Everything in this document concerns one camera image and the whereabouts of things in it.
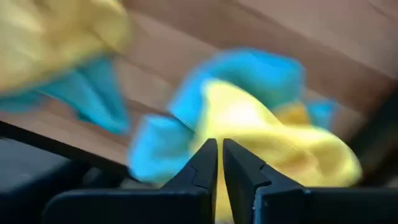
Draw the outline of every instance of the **cloth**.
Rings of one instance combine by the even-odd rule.
[[[70,105],[78,117],[116,134],[127,133],[129,116],[119,91],[111,60],[100,57],[64,72],[48,85],[0,98],[0,110],[21,113],[38,106],[44,96]]]
[[[291,58],[254,49],[229,50],[201,64],[169,104],[175,118],[148,116],[144,121],[129,151],[131,175],[162,185],[184,167],[204,139],[232,138],[304,185],[354,183],[361,173],[358,161],[326,130],[334,104],[303,103],[303,73]],[[214,79],[220,81],[209,83]],[[339,170],[344,161],[337,159],[345,159],[352,169]],[[291,169],[295,166],[300,168],[297,173]],[[222,167],[218,177],[223,186]],[[217,219],[229,219],[225,187],[217,194]]]
[[[0,95],[30,90],[128,40],[128,17],[115,0],[2,0]]]
[[[232,215],[224,179],[224,138],[307,187],[346,187],[361,177],[353,151],[332,133],[303,123],[309,119],[299,103],[286,105],[274,115],[255,97],[226,82],[208,82],[204,92],[205,109],[191,149],[196,152],[208,138],[217,140],[217,220],[229,220]]]
[[[303,67],[294,59],[256,49],[226,50],[202,63],[193,69],[168,105],[178,120],[144,117],[130,145],[131,175],[161,185],[184,167],[190,158],[187,153],[192,155],[189,145],[203,109],[201,89],[208,80],[218,78],[240,86],[267,108],[277,110],[300,100],[303,73]],[[312,123],[325,129],[329,128],[333,108],[330,101],[309,103],[307,107]]]

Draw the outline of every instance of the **wooden surface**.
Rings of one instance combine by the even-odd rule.
[[[221,49],[250,46],[295,57],[309,100],[338,102],[332,131],[347,140],[396,85],[396,22],[367,1],[127,0],[131,45],[114,59],[132,131],[114,136],[49,100],[7,123],[126,163],[142,115],[164,113],[187,72]]]

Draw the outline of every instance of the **blue fabric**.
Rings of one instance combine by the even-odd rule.
[[[178,119],[149,116],[130,146],[129,168],[138,180],[163,184],[191,158],[189,151],[203,108],[201,88],[211,78],[226,80],[255,96],[270,110],[300,99],[304,69],[296,61],[256,49],[228,50],[197,66],[170,102]],[[327,128],[331,103],[310,104],[314,125]]]
[[[129,151],[131,174],[140,181],[165,183],[191,158],[188,145],[194,133],[173,118],[149,115],[144,123]]]
[[[78,117],[116,134],[129,130],[129,116],[111,61],[97,58],[32,91],[0,99],[0,110],[16,113],[37,106],[44,95],[67,103]]]
[[[270,110],[301,96],[304,69],[296,60],[256,49],[228,50],[198,66],[169,105],[170,112],[195,129],[203,106],[201,87],[210,78],[230,82]]]

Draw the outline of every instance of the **yellow fabric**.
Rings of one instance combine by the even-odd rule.
[[[1,0],[0,33],[3,94],[45,82],[95,54],[121,50],[128,19],[115,0]]]
[[[343,187],[361,177],[351,149],[332,133],[311,126],[303,104],[294,102],[277,111],[284,124],[255,97],[229,83],[209,82],[204,95],[205,108],[192,149],[197,151],[208,138],[217,140],[217,220],[231,218],[221,154],[224,138],[234,139],[304,186]]]

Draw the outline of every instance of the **wooden panel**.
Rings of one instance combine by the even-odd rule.
[[[385,74],[398,72],[397,21],[370,0],[234,1]]]
[[[132,11],[135,31],[127,58],[137,67],[178,86],[198,63],[217,49],[166,24]]]
[[[124,97],[134,104],[143,105],[141,111],[164,111],[174,88],[164,79],[118,58],[114,63]]]
[[[368,113],[396,81],[319,41],[281,25],[239,2],[227,0],[127,0],[128,7],[219,48],[250,46],[299,59],[308,87]]]

